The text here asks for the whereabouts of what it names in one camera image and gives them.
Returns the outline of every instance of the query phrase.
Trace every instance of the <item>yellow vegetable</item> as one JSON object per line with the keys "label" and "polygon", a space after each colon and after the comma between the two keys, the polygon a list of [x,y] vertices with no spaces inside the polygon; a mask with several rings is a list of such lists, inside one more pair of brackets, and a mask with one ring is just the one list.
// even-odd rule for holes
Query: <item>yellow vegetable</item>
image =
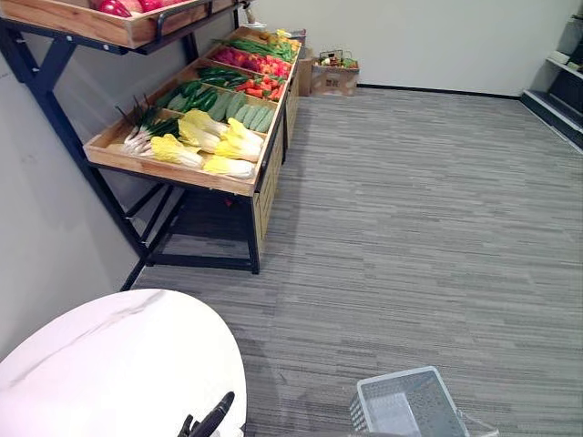
{"label": "yellow vegetable", "polygon": [[245,159],[250,162],[257,162],[261,150],[256,147],[249,147],[238,138],[238,143],[222,140],[215,149],[215,154],[226,158]]}
{"label": "yellow vegetable", "polygon": [[184,147],[172,134],[153,137],[150,141],[155,159],[192,168],[202,167],[202,157],[197,153],[199,148]]}
{"label": "yellow vegetable", "polygon": [[187,139],[189,145],[196,145],[209,153],[214,153],[215,147],[220,141],[220,138],[199,129],[194,123],[184,119],[179,120],[179,132]]}
{"label": "yellow vegetable", "polygon": [[253,165],[248,161],[213,156],[203,167],[210,173],[233,176],[234,178],[251,178],[254,173]]}
{"label": "yellow vegetable", "polygon": [[248,140],[250,143],[254,144],[255,146],[258,146],[259,148],[262,147],[263,138],[248,130],[239,120],[233,117],[229,118],[229,126],[230,128],[228,133],[244,138]]}
{"label": "yellow vegetable", "polygon": [[187,112],[182,118],[184,121],[192,123],[194,126],[205,132],[209,132],[212,135],[220,137],[222,134],[227,132],[228,127],[219,123],[218,121],[210,118],[209,114],[206,112],[199,111],[198,109],[192,109]]}

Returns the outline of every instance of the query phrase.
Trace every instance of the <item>black shelving unit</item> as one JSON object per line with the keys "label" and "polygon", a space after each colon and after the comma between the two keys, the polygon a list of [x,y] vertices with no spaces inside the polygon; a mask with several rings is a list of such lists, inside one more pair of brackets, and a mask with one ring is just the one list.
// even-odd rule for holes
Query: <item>black shelving unit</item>
{"label": "black shelving unit", "polygon": [[[161,29],[162,26],[164,26],[166,19],[178,12],[183,12],[187,9],[205,4],[209,4],[208,16],[206,18],[193,23],[192,25],[183,27],[169,35],[162,35]],[[0,18],[0,50],[5,56],[6,62],[12,68],[16,79],[29,88],[47,120],[61,139],[68,154],[73,159],[86,181],[96,192],[98,198],[108,211],[111,218],[115,221],[127,242],[138,254],[139,262],[129,274],[128,280],[122,288],[123,290],[127,290],[131,286],[144,265],[169,264],[189,267],[246,269],[253,273],[259,273],[259,249],[254,231],[255,218],[253,216],[253,198],[223,192],[217,189],[204,188],[183,184],[173,180],[156,178],[141,173],[126,171],[120,168],[108,168],[134,177],[154,179],[156,181],[156,184],[133,206],[127,210],[123,209],[112,188],[101,173],[101,168],[103,166],[93,164],[87,160],[83,150],[83,144],[79,139],[77,132],[71,125],[65,111],[55,97],[54,88],[78,46],[86,46],[118,56],[123,56],[129,52],[135,52],[147,56],[169,44],[181,40],[187,64],[193,62],[199,57],[199,51],[193,32],[196,29],[208,25],[216,19],[229,14],[232,14],[234,28],[236,29],[239,26],[238,9],[242,6],[249,5],[249,2],[237,1],[233,6],[218,13],[213,13],[211,5],[212,0],[199,0],[186,5],[177,6],[176,8],[162,13],[157,22],[156,39],[153,42],[136,49],[116,46],[83,36],[60,32],[55,29]],[[40,65],[32,56],[26,44],[26,40],[23,38],[23,33],[45,36],[52,40],[46,56]],[[279,123],[283,123],[284,127],[287,124],[285,114],[286,98],[287,95],[282,96],[279,112],[275,116],[276,127]],[[284,149],[287,149],[287,129],[283,129],[283,132],[283,147]],[[264,176],[262,173],[264,173],[264,170],[269,163],[274,141],[275,136],[273,135],[266,146],[267,152],[265,153],[264,161],[261,163],[261,173],[259,174],[258,184],[255,189],[256,192],[261,192]],[[169,201],[172,198],[171,195],[177,190],[181,190],[178,201],[171,207],[169,214],[163,219],[163,221],[159,223],[162,211],[166,207],[170,208]],[[132,224],[132,219],[147,204],[152,202],[154,198],[158,198],[157,194],[160,191],[162,191],[163,194],[159,199],[159,203],[154,207],[154,213],[149,218],[145,229],[141,233],[138,233]],[[247,246],[249,251],[248,257],[231,258],[221,256],[208,257],[191,254],[168,254],[165,250],[162,250],[161,246],[164,241],[168,240],[169,235],[172,232],[173,224],[176,221],[179,212],[187,203],[187,200],[199,197],[212,199],[216,204],[222,202],[230,205],[229,211],[227,212],[232,217],[236,217],[237,222],[240,223],[237,238]],[[159,230],[152,238],[150,238],[156,224],[159,224]]]}
{"label": "black shelving unit", "polygon": [[[573,15],[573,18],[581,20],[582,17]],[[557,78],[547,92],[528,90],[521,100],[583,151],[583,74],[553,59],[547,61],[560,68]],[[583,64],[583,38],[568,62]]]}

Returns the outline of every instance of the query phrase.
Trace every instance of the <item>gray carpet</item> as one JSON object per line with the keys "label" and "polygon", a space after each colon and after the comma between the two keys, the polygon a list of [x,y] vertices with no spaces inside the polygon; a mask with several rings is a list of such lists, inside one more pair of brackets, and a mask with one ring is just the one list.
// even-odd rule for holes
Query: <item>gray carpet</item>
{"label": "gray carpet", "polygon": [[261,275],[146,268],[237,338],[249,431],[349,430],[362,378],[436,366],[504,436],[583,435],[583,157],[519,102],[301,102]]}

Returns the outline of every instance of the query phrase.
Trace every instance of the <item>shopping basket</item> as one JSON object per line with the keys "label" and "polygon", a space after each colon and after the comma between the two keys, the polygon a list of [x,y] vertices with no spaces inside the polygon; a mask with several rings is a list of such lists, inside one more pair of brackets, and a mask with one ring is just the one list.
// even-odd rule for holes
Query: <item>shopping basket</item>
{"label": "shopping basket", "polygon": [[461,411],[435,367],[358,381],[350,405],[358,432],[403,437],[497,437],[498,429]]}

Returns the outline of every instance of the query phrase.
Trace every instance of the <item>white round table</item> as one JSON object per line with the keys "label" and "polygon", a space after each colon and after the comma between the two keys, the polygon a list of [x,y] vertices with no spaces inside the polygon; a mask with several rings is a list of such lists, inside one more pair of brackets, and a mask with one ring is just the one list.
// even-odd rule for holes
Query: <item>white round table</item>
{"label": "white round table", "polygon": [[237,342],[188,295],[132,290],[51,321],[0,363],[2,437],[176,437],[228,392],[238,437],[247,392]]}

